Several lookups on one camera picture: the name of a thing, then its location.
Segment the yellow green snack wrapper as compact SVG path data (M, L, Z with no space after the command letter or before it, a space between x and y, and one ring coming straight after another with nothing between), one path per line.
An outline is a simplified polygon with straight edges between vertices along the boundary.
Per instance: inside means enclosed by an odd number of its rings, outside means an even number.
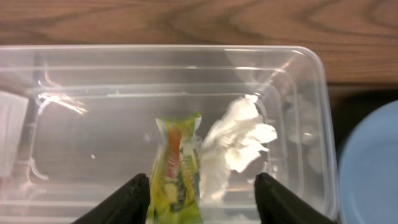
M200 199L200 138L195 134L201 114L156 119L161 142L150 175L146 223L194 224L203 219Z

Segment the light blue bowl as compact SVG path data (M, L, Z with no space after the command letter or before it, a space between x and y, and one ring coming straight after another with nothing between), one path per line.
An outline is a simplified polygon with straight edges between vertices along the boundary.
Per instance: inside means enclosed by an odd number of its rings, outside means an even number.
M346 140L339 162L341 221L397 224L397 102L365 117Z

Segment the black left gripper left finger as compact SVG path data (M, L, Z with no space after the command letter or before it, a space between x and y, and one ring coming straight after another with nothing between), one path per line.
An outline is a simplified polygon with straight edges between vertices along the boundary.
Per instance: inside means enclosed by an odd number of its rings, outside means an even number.
M149 204L149 178L140 173L73 224L145 224Z

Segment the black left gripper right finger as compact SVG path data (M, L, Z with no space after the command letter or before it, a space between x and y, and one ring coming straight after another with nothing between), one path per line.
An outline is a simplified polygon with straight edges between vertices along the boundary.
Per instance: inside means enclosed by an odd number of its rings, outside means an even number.
M265 172L256 176L254 194L262 224L334 224Z

